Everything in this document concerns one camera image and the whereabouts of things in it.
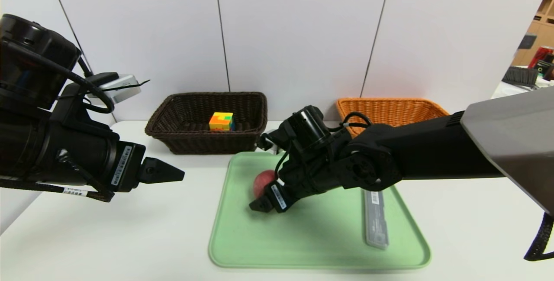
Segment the black brush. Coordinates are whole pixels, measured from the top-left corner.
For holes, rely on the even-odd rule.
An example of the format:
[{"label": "black brush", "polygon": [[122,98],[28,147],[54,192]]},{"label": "black brush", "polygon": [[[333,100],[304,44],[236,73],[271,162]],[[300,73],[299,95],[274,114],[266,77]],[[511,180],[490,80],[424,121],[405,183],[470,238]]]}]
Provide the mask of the black brush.
[{"label": "black brush", "polygon": [[535,87],[537,81],[538,71],[529,68],[519,68],[511,66],[508,68],[502,82],[506,82],[512,85],[521,85],[528,87]]}]

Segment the red apple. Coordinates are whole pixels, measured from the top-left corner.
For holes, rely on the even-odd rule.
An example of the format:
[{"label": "red apple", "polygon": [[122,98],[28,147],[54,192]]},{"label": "red apple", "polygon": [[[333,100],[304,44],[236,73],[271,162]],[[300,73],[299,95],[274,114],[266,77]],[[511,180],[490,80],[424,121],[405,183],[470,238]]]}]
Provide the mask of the red apple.
[{"label": "red apple", "polygon": [[264,194],[264,188],[269,183],[275,180],[275,171],[272,169],[268,169],[267,171],[263,171],[259,173],[256,176],[256,179],[254,180],[254,196],[255,198],[259,198],[263,196]]}]

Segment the orange wicker basket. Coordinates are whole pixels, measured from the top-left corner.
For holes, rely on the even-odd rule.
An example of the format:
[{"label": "orange wicker basket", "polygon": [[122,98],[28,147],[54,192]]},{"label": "orange wicker basket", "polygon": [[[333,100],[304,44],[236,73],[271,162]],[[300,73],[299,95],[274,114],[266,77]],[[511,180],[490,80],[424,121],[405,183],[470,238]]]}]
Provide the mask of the orange wicker basket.
[{"label": "orange wicker basket", "polygon": [[[373,123],[401,126],[447,116],[449,113],[433,101],[415,98],[344,98],[337,101],[338,113],[344,119],[354,111],[363,113]],[[350,122],[364,123],[359,117]],[[361,127],[348,127],[352,137],[362,133]]]}]

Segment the red can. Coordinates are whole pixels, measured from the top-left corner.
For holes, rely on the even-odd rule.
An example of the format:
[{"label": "red can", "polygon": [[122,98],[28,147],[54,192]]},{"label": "red can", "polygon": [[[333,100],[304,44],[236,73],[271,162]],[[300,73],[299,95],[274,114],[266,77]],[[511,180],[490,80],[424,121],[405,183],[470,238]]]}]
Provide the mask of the red can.
[{"label": "red can", "polygon": [[529,64],[528,68],[532,69],[535,67],[535,64],[537,64],[537,61],[543,60],[544,57],[548,54],[552,54],[554,52],[554,48],[550,46],[541,46],[537,49],[537,52],[535,53],[533,59],[531,60],[531,63]]}]

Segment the white wall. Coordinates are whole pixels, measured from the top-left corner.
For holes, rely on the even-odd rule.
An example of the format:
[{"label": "white wall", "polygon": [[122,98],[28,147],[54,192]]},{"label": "white wall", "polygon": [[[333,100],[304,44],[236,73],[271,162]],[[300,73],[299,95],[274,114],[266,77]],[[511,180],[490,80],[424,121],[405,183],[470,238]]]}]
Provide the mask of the white wall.
[{"label": "white wall", "polygon": [[231,91],[261,91],[269,119],[305,105],[337,119],[358,97],[384,0],[219,0]]},{"label": "white wall", "polygon": [[[0,7],[2,13],[11,13],[36,21],[76,44],[58,0],[0,0]],[[83,74],[79,66],[75,67],[74,72]],[[91,117],[108,125],[115,123],[112,115],[91,113]],[[0,234],[39,194],[40,192],[36,191],[0,188]]]},{"label": "white wall", "polygon": [[490,99],[541,0],[386,0],[364,97]]},{"label": "white wall", "polygon": [[229,90],[217,0],[61,2],[94,72],[151,79],[117,120],[148,120],[170,94]]}]

